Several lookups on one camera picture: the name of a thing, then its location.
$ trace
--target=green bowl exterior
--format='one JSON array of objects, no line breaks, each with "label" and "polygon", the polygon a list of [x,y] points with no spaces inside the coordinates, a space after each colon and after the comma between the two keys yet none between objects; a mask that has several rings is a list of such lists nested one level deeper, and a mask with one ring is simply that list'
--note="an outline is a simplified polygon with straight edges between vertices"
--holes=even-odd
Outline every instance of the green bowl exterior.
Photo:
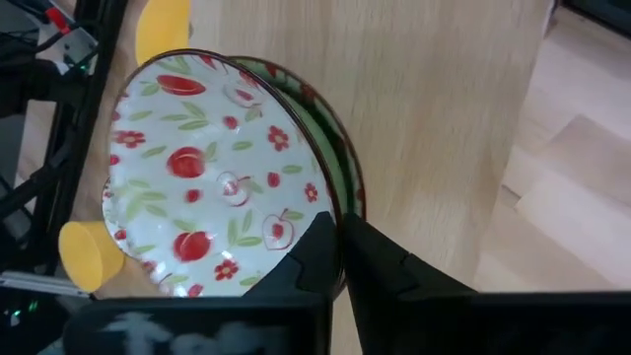
[{"label": "green bowl exterior", "polygon": [[[333,147],[324,135],[324,132],[317,125],[314,118],[304,107],[302,107],[294,99],[292,99],[289,95],[285,94],[281,90],[279,90],[278,92],[296,111],[300,119],[303,121],[303,123],[311,133],[312,137],[315,139],[315,143],[322,152],[322,155],[326,160],[326,164],[328,165],[328,170],[330,171],[331,177],[333,178],[333,185],[335,188],[335,193],[337,194],[337,198],[339,201],[346,201],[347,191],[346,184],[344,183],[344,173],[342,173],[342,169],[340,168],[339,161],[337,160],[337,156],[335,155],[335,151],[333,150]],[[318,169],[317,162],[312,162],[312,169]],[[340,207],[342,209],[342,213],[348,212],[349,206],[347,203],[340,203]]]},{"label": "green bowl exterior", "polygon": [[[259,61],[256,58],[244,57],[233,57],[231,59],[239,64],[242,64],[247,69],[258,75],[261,79],[269,83],[271,86],[278,89],[278,91],[283,94],[283,97],[288,99],[288,103],[292,107],[294,107],[294,110],[298,113],[298,115],[300,117],[306,118],[303,119],[303,123],[309,128],[310,133],[314,137],[318,147],[324,155],[326,163],[334,180],[336,194],[339,197],[340,205],[344,205],[344,203],[341,202],[347,200],[345,196],[348,191],[346,190],[345,184],[343,183],[343,173],[340,169],[340,164],[335,156],[333,148],[328,139],[326,139],[326,136],[324,135],[321,127],[316,123],[313,116],[309,113],[310,111],[306,109],[306,105],[304,105],[303,101],[301,101],[301,105],[293,100],[293,98],[303,98],[305,96],[304,84],[294,75],[286,72],[280,66],[274,66],[273,73],[270,73],[269,67],[267,66],[268,63],[266,63],[265,61]],[[345,136],[342,133],[343,128],[340,127],[341,123],[335,118],[335,114],[330,110],[325,102],[323,102],[318,96],[310,98],[309,102],[311,103],[311,107],[313,108],[315,113],[321,116],[327,123],[328,128],[330,128],[338,137]],[[347,171],[350,172],[350,179],[353,188],[353,200],[350,203],[347,203],[346,206],[342,207],[342,210],[343,212],[347,212],[349,209],[348,206],[352,206],[352,210],[358,216],[366,218],[364,182],[361,178],[359,162],[357,162],[355,156],[351,154],[351,143],[344,142],[344,144],[346,147],[345,156],[348,162],[348,167],[346,168]]]}]

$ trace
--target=wooden surface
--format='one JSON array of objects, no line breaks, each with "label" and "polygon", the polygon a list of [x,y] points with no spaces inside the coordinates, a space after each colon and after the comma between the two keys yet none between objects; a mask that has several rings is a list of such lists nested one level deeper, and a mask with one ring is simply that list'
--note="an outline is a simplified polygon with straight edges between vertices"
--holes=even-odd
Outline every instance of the wooden surface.
[{"label": "wooden surface", "polygon": [[[130,0],[121,29],[75,202],[79,220],[102,218],[106,114],[136,67],[134,30],[144,3]],[[548,6],[547,0],[193,0],[190,41],[260,56],[310,81],[355,143],[369,221],[470,284]],[[43,145],[29,148],[40,152]],[[151,293],[139,286],[145,281],[127,262],[102,295]],[[335,307],[333,353],[359,353],[348,296]]]},{"label": "wooden surface", "polygon": [[474,286],[631,288],[631,41],[560,11],[541,46]]}]

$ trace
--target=light wood floor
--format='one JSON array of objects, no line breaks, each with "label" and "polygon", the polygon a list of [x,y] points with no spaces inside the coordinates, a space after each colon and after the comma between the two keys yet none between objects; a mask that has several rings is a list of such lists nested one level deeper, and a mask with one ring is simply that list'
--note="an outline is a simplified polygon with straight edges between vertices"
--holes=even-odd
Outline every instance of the light wood floor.
[{"label": "light wood floor", "polygon": [[481,290],[631,288],[631,41],[557,20],[482,242]]}]

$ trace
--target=yellow cap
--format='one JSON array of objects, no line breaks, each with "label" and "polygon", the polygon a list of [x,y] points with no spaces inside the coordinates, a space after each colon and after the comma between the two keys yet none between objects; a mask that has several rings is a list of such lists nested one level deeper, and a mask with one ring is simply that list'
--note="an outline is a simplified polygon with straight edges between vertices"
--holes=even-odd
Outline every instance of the yellow cap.
[{"label": "yellow cap", "polygon": [[86,292],[103,286],[125,259],[101,221],[66,223],[59,235],[59,254],[72,282]]},{"label": "yellow cap", "polygon": [[136,28],[138,65],[173,49],[188,48],[190,0],[149,0]]}]

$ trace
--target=wooden table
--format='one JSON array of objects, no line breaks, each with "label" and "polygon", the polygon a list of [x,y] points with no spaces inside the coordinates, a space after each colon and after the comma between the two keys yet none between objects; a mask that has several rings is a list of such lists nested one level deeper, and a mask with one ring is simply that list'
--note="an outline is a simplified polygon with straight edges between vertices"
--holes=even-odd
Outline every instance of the wooden table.
[{"label": "wooden table", "polygon": [[[113,94],[136,67],[146,1],[130,0],[75,203],[101,219]],[[344,120],[364,169],[369,221],[472,281],[513,142],[549,1],[192,0],[191,46],[298,72]],[[101,297],[156,294],[132,261]],[[359,353],[348,296],[333,353]]]}]

